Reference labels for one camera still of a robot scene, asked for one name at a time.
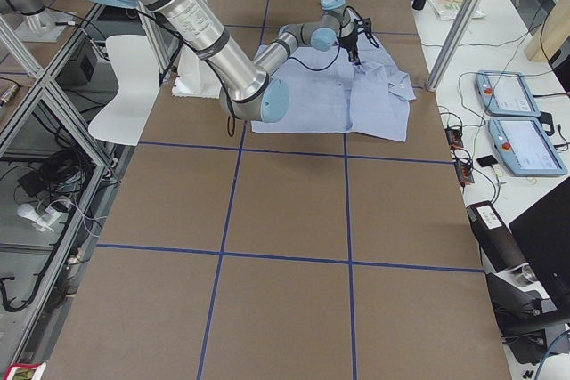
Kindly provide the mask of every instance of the brown table surface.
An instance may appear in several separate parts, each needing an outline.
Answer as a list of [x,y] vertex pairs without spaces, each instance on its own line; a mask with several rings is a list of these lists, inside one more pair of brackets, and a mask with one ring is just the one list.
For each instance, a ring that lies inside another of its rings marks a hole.
[[[318,0],[208,0],[252,55]],[[165,86],[44,378],[509,379],[407,0],[348,0],[411,74],[406,143],[225,131]]]

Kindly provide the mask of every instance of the black monitor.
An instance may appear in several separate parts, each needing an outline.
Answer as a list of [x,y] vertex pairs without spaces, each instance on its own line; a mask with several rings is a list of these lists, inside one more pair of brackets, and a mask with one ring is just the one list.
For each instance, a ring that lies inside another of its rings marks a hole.
[[570,311],[570,178],[509,227],[552,302]]

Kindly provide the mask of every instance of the white table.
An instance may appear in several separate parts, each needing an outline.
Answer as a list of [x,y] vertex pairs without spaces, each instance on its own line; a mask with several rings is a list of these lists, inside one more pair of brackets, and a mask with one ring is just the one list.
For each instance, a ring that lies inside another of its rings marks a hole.
[[[485,13],[485,18],[472,20],[461,41],[462,44],[502,44],[523,36],[527,31],[524,22],[518,16],[510,0],[483,0],[480,9]],[[424,45],[423,51],[426,56],[427,66],[431,69],[441,48],[426,45],[442,45],[451,28],[452,21],[439,20],[429,3],[426,3],[423,11],[414,11],[414,19]],[[525,57],[524,49],[530,40],[531,36],[526,35],[519,38],[516,42],[505,44],[501,47],[460,46],[436,90],[437,102],[442,106],[441,111],[448,109],[450,112],[455,113],[461,117],[463,125],[480,125],[480,118],[461,107],[459,78],[463,73],[477,72],[480,69],[503,70],[511,58],[512,61],[507,67],[508,71],[535,75],[550,70],[550,66],[546,63],[530,62]],[[461,79],[464,104],[475,112],[482,113],[484,109],[476,94],[474,79],[475,75],[466,75]],[[564,92],[553,73],[540,77],[526,77],[525,80],[533,94]],[[570,100],[565,96],[548,97],[537,99],[537,104],[541,111],[550,112],[555,126],[556,124],[561,124],[562,134],[566,138],[570,137]],[[444,124],[447,124],[447,116],[442,116]],[[450,125],[458,124],[457,119],[453,117],[449,119]],[[562,142],[558,140],[558,133],[556,137],[552,138],[555,143]],[[494,154],[495,157],[499,158],[493,151],[493,142],[487,132],[486,125],[480,128],[479,131],[473,126],[464,128],[463,142],[473,159],[489,154]],[[570,152],[562,153],[561,158],[566,166],[570,166]],[[495,177],[489,168],[482,169],[477,164],[476,167],[491,180],[495,181]],[[514,177],[501,165],[495,166],[495,170],[500,176],[502,185],[501,194],[494,206],[506,224],[509,224],[536,200],[566,178],[536,179]],[[469,185],[465,189],[464,202],[466,206],[482,200],[490,200],[493,196],[492,185],[480,174],[474,174],[475,184]],[[507,353],[513,379],[520,379],[527,369],[536,371],[536,367],[530,364],[525,366],[518,364],[507,346],[505,346],[505,352]],[[540,380],[567,380],[568,373],[570,373],[570,356],[559,355],[550,357],[541,372]]]

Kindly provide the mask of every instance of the white plastic part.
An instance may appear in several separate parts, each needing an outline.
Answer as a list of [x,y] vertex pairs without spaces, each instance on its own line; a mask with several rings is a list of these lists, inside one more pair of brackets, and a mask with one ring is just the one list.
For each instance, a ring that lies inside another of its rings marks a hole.
[[18,216],[21,218],[27,218],[31,222],[36,222],[39,220],[39,214],[36,209],[30,204],[21,204],[18,206]]
[[172,94],[177,97],[218,98],[220,89],[222,86],[210,67],[185,46]]
[[61,217],[61,213],[49,206],[45,214],[40,215],[31,204],[21,204],[18,206],[18,216],[30,220],[37,231],[54,232],[51,226]]
[[56,22],[69,21],[67,13],[44,10],[37,15],[24,17],[16,28],[16,35],[22,42],[57,42],[66,26],[56,26]]
[[97,140],[136,146],[160,90],[159,65],[146,36],[111,36],[107,52],[118,93],[91,121],[89,133]]

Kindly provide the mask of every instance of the robotic arm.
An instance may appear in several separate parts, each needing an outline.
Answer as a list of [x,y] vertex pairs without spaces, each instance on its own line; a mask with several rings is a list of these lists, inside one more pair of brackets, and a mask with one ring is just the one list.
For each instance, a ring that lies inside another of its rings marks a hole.
[[338,41],[348,50],[350,61],[358,64],[359,29],[370,32],[370,20],[368,24],[352,20],[345,0],[321,0],[323,13],[319,21],[282,28],[279,38],[251,61],[204,0],[89,1],[122,8],[136,8],[140,1],[149,10],[163,14],[198,58],[223,80],[222,107],[236,118],[264,122],[277,122],[287,111],[289,90],[271,74],[299,46],[327,51]]
[[46,33],[55,27],[42,0],[0,0],[0,15],[13,12],[21,13],[36,34]]

